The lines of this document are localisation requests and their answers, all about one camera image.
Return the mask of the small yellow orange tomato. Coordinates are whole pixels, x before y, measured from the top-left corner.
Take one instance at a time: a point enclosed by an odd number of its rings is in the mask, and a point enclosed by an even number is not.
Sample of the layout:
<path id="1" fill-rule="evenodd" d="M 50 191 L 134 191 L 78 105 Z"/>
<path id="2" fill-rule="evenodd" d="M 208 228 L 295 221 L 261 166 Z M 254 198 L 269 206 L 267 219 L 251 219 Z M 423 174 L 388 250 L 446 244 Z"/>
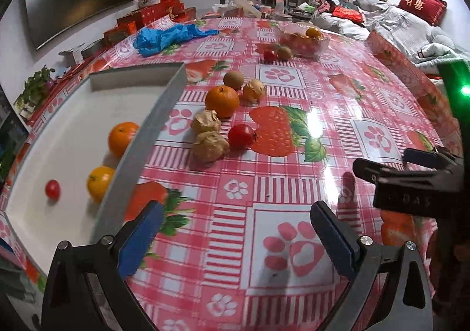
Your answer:
<path id="1" fill-rule="evenodd" d="M 114 173 L 115 170 L 111 167 L 99 166 L 88 175 L 86 188 L 95 203 L 100 203 L 104 199 Z"/>

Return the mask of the small red cherry tomato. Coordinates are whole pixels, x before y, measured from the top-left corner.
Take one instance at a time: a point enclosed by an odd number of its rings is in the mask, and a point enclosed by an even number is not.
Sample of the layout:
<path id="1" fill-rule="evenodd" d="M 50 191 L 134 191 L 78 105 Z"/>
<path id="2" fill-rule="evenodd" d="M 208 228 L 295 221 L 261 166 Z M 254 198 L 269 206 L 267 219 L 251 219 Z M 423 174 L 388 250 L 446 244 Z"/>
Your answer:
<path id="1" fill-rule="evenodd" d="M 45 186 L 45 193 L 51 201 L 58 201 L 61 196 L 61 187 L 57 180 L 49 180 Z"/>

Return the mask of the large orange mandarin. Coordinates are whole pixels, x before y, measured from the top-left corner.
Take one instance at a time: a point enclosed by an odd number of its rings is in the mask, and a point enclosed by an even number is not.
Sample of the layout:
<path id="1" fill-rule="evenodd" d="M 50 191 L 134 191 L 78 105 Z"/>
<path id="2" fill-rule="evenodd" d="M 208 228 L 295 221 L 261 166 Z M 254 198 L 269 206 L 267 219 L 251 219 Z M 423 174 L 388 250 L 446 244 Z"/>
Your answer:
<path id="1" fill-rule="evenodd" d="M 121 122 L 112 128 L 108 135 L 108 149 L 116 158 L 124 155 L 139 128 L 134 122 Z"/>

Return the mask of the tan dried walnut fruit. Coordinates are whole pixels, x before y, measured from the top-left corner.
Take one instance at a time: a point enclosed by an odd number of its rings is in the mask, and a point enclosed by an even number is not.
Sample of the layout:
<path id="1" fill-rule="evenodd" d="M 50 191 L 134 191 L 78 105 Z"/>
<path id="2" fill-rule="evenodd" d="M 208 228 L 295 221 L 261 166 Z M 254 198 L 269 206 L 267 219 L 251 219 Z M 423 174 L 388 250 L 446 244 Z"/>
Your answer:
<path id="1" fill-rule="evenodd" d="M 229 150 L 228 141 L 217 131 L 198 134 L 193 144 L 193 155 L 200 162 L 215 162 Z"/>

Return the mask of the tan wrinkled walnut fruit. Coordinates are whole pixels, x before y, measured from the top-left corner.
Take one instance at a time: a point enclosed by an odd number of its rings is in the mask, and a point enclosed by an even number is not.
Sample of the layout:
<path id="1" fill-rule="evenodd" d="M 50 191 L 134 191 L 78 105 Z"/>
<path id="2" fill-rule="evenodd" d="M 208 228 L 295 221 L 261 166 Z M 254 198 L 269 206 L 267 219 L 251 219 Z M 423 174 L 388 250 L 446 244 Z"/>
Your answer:
<path id="1" fill-rule="evenodd" d="M 220 132 L 221 120 L 217 117 L 215 110 L 203 110 L 198 112 L 191 123 L 191 129 L 195 134 L 208 131 Z"/>

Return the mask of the brown kiwi fruit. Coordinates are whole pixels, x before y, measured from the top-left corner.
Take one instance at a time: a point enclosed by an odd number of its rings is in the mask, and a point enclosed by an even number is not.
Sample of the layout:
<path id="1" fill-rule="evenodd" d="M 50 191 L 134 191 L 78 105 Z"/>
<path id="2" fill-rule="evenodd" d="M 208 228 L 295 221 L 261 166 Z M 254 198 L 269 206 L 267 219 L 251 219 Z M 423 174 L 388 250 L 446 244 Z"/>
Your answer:
<path id="1" fill-rule="evenodd" d="M 235 91 L 239 91 L 245 83 L 245 77 L 239 71 L 230 70 L 225 73 L 223 82 L 225 86 L 231 87 Z"/>

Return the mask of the grey white tray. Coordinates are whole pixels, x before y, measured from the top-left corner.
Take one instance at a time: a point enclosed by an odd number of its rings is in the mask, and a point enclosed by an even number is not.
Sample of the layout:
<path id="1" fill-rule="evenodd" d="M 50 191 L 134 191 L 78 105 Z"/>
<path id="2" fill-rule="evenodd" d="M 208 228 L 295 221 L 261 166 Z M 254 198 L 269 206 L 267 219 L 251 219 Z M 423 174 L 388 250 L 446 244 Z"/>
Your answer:
<path id="1" fill-rule="evenodd" d="M 47 274 L 57 245 L 74 246 L 115 235 L 135 185 L 170 112 L 187 86 L 183 63 L 110 68 L 93 73 L 41 127 L 22 159 L 6 202 L 6 219 L 20 252 Z M 115 125 L 140 126 L 121 158 L 108 149 Z M 100 203 L 86 188 L 99 166 L 115 170 Z M 61 187 L 58 201 L 45 193 Z"/>

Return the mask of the pink strawberry tablecloth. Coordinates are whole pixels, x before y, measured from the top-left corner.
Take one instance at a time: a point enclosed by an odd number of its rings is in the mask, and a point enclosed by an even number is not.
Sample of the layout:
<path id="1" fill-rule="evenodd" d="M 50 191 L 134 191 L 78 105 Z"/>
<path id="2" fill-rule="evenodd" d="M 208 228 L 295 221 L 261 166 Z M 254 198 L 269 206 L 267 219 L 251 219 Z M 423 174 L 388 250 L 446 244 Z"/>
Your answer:
<path id="1" fill-rule="evenodd" d="M 308 224 L 322 199 L 361 233 L 425 248 L 428 220 L 383 216 L 352 163 L 400 166 L 408 147 L 460 154 L 449 102 L 383 35 L 360 42 L 331 34 L 318 60 L 265 65 L 276 24 L 212 19 L 218 37 L 141 57 L 131 39 L 89 72 L 182 62 L 189 84 L 143 167 L 147 189 L 168 188 L 174 223 L 156 237 L 130 285 L 161 330 L 305 330 L 339 297 L 341 283 Z M 230 68 L 261 81 L 267 95 L 242 103 L 231 124 L 258 134 L 240 155 L 210 166 L 191 155 L 190 122 Z"/>

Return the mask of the clear glass fruit bowl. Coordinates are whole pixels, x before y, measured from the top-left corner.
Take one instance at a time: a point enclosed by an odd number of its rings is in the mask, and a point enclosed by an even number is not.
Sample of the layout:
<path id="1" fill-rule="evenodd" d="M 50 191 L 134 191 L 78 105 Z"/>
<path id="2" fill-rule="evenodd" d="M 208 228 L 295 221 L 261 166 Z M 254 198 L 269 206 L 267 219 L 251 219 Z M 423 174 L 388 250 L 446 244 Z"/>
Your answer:
<path id="1" fill-rule="evenodd" d="M 294 22 L 286 22 L 275 28 L 277 42 L 288 46 L 296 57 L 319 58 L 329 46 L 329 38 L 323 33 L 322 38 L 309 38 L 306 30 L 310 27 Z"/>

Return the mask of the orange in bowl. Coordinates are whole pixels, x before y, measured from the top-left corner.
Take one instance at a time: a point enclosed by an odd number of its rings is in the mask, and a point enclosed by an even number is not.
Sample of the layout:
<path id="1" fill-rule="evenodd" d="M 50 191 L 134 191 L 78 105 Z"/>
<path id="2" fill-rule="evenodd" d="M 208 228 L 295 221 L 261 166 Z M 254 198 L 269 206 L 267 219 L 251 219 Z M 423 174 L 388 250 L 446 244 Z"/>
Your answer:
<path id="1" fill-rule="evenodd" d="M 318 27 L 310 27 L 306 30 L 306 36 L 309 38 L 322 38 L 323 33 Z"/>

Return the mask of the red embroidered cushion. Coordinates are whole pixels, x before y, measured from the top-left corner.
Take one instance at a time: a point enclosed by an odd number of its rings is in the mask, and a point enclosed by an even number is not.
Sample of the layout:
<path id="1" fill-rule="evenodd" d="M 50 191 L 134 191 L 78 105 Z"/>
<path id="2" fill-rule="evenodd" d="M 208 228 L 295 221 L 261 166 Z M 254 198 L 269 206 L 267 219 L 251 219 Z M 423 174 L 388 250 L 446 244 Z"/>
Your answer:
<path id="1" fill-rule="evenodd" d="M 447 2 L 442 0 L 400 0 L 398 7 L 416 15 L 430 26 L 438 26 L 444 18 Z"/>

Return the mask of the red cherry tomato near bowl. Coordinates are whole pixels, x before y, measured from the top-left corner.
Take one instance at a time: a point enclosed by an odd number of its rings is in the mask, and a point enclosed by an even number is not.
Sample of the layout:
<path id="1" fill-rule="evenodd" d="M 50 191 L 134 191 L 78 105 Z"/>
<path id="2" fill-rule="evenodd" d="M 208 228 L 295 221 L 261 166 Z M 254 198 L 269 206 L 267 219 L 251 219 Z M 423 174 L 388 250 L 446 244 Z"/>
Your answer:
<path id="1" fill-rule="evenodd" d="M 263 53 L 263 60 L 265 64 L 273 64 L 278 60 L 277 52 L 273 49 L 265 50 Z"/>

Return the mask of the green potted plant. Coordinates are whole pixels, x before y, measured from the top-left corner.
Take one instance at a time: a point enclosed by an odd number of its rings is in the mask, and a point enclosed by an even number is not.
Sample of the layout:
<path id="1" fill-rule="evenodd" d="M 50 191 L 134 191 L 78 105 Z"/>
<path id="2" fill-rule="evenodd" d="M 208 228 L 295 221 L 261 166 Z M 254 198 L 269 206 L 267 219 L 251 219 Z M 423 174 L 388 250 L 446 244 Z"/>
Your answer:
<path id="1" fill-rule="evenodd" d="M 55 72 L 54 68 L 44 65 L 24 82 L 23 92 L 14 102 L 14 109 L 23 120 L 28 121 L 47 100 L 56 84 L 52 78 Z"/>

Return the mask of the blue plastic bag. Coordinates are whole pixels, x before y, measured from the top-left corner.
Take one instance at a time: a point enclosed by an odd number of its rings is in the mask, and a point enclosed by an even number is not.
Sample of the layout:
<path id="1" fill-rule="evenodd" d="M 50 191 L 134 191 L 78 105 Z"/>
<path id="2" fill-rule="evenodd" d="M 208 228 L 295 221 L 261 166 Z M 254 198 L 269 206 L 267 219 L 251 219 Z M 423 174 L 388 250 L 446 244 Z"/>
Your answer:
<path id="1" fill-rule="evenodd" d="M 178 24 L 166 30 L 143 28 L 137 34 L 133 46 L 142 57 L 150 57 L 172 45 L 181 45 L 194 39 L 218 34 L 218 30 L 201 30 L 195 24 Z"/>

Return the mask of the red gift boxes stack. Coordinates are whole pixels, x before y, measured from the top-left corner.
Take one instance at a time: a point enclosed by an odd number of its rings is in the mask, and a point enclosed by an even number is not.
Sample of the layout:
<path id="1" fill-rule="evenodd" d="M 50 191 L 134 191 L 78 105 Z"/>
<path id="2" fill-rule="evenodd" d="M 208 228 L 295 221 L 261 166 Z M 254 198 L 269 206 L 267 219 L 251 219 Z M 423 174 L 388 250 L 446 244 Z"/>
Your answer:
<path id="1" fill-rule="evenodd" d="M 106 46 L 114 46 L 119 41 L 137 33 L 145 26 L 166 16 L 171 21 L 186 22 L 196 18 L 196 7 L 186 7 L 182 0 L 160 0 L 159 3 L 131 11 L 117 19 L 116 25 L 104 32 Z"/>

